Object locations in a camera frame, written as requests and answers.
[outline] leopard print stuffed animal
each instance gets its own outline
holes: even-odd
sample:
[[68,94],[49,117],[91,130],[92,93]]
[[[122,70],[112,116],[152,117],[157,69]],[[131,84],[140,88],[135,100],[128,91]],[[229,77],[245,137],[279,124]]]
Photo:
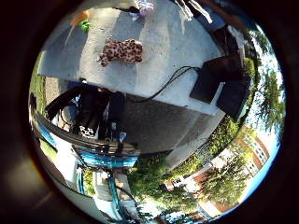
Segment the leopard print stuffed animal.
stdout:
[[141,63],[141,55],[142,44],[137,40],[128,39],[120,42],[107,39],[99,60],[103,67],[106,67],[113,60],[123,60],[126,63]]

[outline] green lawn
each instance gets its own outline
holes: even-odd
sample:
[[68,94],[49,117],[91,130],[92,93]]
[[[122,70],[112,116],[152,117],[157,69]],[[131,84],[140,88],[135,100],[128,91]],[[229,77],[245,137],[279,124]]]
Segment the green lawn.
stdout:
[[40,60],[40,53],[36,59],[36,65],[32,73],[30,82],[30,92],[32,92],[36,97],[37,111],[44,114],[46,107],[46,92],[45,92],[45,80],[44,76],[37,74],[37,67]]
[[40,148],[44,152],[44,154],[52,161],[56,162],[57,152],[54,148],[46,141],[39,140]]

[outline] black cable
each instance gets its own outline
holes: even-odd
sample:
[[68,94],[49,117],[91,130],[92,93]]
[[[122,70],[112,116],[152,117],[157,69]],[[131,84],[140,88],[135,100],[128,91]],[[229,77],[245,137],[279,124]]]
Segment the black cable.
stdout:
[[[185,69],[183,72],[181,72],[179,75],[176,76],[177,72],[183,68],[187,68]],[[150,97],[142,99],[142,100],[134,100],[131,97],[127,97],[128,100],[132,103],[145,103],[151,99],[153,99],[154,97],[156,97],[157,95],[159,95],[170,83],[172,83],[173,81],[175,81],[178,77],[182,76],[183,74],[185,74],[187,71],[194,69],[195,71],[197,71],[198,69],[200,69],[199,67],[192,67],[192,66],[182,66],[179,69],[176,70],[176,72],[174,72],[174,74],[169,78],[169,80],[166,82],[166,84],[160,88],[157,92],[155,92],[154,94],[152,94]]]
[[64,122],[64,126],[65,124],[69,125],[69,126],[72,126],[70,123],[68,123],[67,121],[64,120],[64,116],[63,116],[63,109],[60,110],[60,117],[62,119],[62,121]]

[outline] tree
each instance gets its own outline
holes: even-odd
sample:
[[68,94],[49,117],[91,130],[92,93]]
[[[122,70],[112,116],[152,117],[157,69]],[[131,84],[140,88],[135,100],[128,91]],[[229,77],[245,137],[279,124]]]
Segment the tree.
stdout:
[[154,198],[161,206],[172,212],[190,213],[197,208],[197,201],[192,194],[183,188],[164,191],[159,197]]
[[197,201],[183,188],[172,191],[160,186],[169,177],[164,154],[139,158],[128,173],[130,189],[140,202],[150,198],[169,212],[190,212],[197,208]]
[[245,163],[243,157],[235,154],[221,169],[207,172],[201,181],[199,197],[223,205],[235,204],[249,178],[243,172]]
[[268,38],[260,31],[250,32],[252,37],[256,40],[257,44],[260,46],[263,54],[274,54],[272,46]]
[[275,133],[279,134],[285,114],[285,105],[281,96],[283,87],[278,84],[277,73],[273,70],[264,73],[263,79],[263,84],[258,90],[260,96],[255,100],[258,105],[256,116],[263,122],[264,130],[272,131],[274,129]]

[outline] concrete pavement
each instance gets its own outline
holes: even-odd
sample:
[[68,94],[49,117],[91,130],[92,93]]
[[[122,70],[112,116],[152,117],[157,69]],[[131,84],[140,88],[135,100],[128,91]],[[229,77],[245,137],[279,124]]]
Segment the concrete pavement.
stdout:
[[[78,27],[71,31],[67,25],[69,17],[64,18],[43,48],[38,73],[76,81],[84,77],[93,85],[148,97],[181,66],[201,67],[203,62],[221,56],[198,21],[185,21],[178,6],[171,1],[152,2],[155,10],[138,21],[132,21],[128,13],[114,8],[93,8],[92,26],[87,34]],[[107,38],[138,39],[143,43],[143,62],[116,61],[101,67],[96,58]],[[194,71],[188,71],[155,100],[215,115],[219,92],[211,104],[189,97],[197,76]]]
[[[54,88],[62,92],[66,80],[86,77],[95,85],[101,86],[108,80],[113,83],[109,86],[112,89],[122,90],[126,86],[125,92],[134,90],[133,93],[145,96],[144,89],[148,86],[160,89],[156,80],[165,83],[175,68],[201,66],[204,61],[220,56],[215,43],[198,21],[183,20],[178,7],[168,0],[154,2],[156,14],[136,22],[132,22],[127,13],[116,9],[93,9],[91,31],[85,35],[76,28],[66,45],[70,27],[67,18],[64,19],[44,46],[39,73],[61,78],[54,81],[53,86],[46,84],[46,91],[54,91],[51,90]],[[144,62],[134,65],[113,62],[107,68],[101,68],[95,59],[107,37],[141,39],[146,52]],[[180,103],[176,101],[185,89],[190,91],[194,78],[192,73],[185,79],[179,78],[177,84],[174,83],[178,86],[169,86],[159,96],[162,98],[157,98],[160,101],[128,102],[121,125],[121,130],[127,132],[125,141],[138,143],[142,153],[172,150],[167,158],[171,167],[186,160],[205,142],[224,116],[215,106],[215,100],[211,105],[197,101],[193,110],[178,106]]]

